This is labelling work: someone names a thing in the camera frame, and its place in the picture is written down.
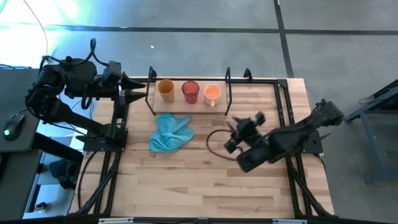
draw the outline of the black desk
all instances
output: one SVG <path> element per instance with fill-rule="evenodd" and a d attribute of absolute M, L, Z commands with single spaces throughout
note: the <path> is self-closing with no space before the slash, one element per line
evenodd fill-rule
<path fill-rule="evenodd" d="M 26 109 L 25 96 L 37 74 L 37 69 L 0 70 L 1 128 L 11 114 Z M 0 147 L 13 152 L 6 154 L 7 161 L 0 178 L 0 220 L 23 217 L 29 195 L 35 191 L 32 186 L 35 188 L 38 179 L 37 169 L 43 151 L 78 164 L 83 160 L 80 152 L 36 133 L 39 120 L 28 111 L 23 113 L 25 123 L 18 139 L 5 141 L 0 135 Z"/>

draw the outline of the cup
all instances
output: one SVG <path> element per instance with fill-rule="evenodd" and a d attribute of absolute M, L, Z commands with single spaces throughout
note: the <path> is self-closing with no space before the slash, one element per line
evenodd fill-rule
<path fill-rule="evenodd" d="M 157 85 L 157 90 L 166 103 L 174 101 L 174 83 L 171 80 L 162 80 Z"/>
<path fill-rule="evenodd" d="M 211 109 L 214 109 L 221 96 L 221 88 L 218 85 L 210 84 L 205 87 L 203 92 L 205 94 L 205 103 L 210 105 Z"/>
<path fill-rule="evenodd" d="M 190 104 L 194 104 L 198 101 L 199 84 L 195 81 L 186 81 L 182 86 L 181 90 L 184 94 L 185 101 Z"/>

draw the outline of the computer mouse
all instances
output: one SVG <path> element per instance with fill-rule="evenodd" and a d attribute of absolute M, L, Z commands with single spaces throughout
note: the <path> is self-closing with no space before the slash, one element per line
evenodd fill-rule
<path fill-rule="evenodd" d="M 5 140 L 13 141 L 21 134 L 22 126 L 24 125 L 25 115 L 16 113 L 6 121 L 2 135 Z"/>

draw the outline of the black table leg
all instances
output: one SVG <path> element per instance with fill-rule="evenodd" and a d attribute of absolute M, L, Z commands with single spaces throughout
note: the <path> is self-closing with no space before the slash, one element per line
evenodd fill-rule
<path fill-rule="evenodd" d="M 32 144 L 33 149 L 41 149 L 46 153 L 61 157 L 62 159 L 69 160 L 76 164 L 81 164 L 83 161 L 83 154 L 69 146 L 61 144 L 47 136 L 40 133 L 35 134 Z"/>

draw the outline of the red mesh cup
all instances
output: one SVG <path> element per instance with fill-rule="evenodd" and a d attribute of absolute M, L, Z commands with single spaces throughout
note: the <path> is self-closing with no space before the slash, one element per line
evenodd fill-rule
<path fill-rule="evenodd" d="M 186 81 L 181 87 L 185 101 L 194 104 L 198 100 L 199 84 L 195 81 Z"/>

